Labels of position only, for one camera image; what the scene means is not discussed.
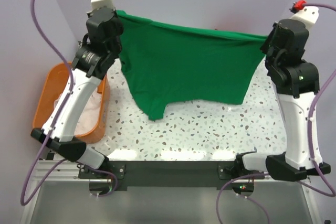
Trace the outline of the green t shirt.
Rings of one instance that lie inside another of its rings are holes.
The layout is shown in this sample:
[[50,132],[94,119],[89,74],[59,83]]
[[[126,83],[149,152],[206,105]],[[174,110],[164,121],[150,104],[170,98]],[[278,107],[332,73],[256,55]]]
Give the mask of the green t shirt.
[[149,120],[162,119],[172,103],[243,103],[266,36],[171,25],[122,10],[118,16],[121,70]]

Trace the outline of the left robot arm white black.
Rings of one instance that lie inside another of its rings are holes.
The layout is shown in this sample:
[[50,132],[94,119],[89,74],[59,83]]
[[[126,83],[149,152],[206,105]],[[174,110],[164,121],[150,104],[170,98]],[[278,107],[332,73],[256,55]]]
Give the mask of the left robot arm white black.
[[69,79],[51,116],[31,136],[66,160],[90,166],[97,178],[108,174],[105,155],[75,137],[77,122],[93,92],[121,52],[123,25],[114,9],[93,10],[86,21],[87,33],[72,64]]

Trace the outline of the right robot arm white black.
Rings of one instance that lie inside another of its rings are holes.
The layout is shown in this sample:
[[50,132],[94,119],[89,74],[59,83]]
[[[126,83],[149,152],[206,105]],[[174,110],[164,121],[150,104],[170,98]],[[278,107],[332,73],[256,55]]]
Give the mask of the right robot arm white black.
[[257,172],[273,179],[296,182],[309,175],[329,174],[317,140],[314,110],[310,108],[320,90],[317,67],[302,59],[309,37],[303,21],[282,19],[260,50],[266,55],[265,67],[276,90],[286,131],[286,151],[281,154],[246,152],[238,154],[233,171],[239,178]]

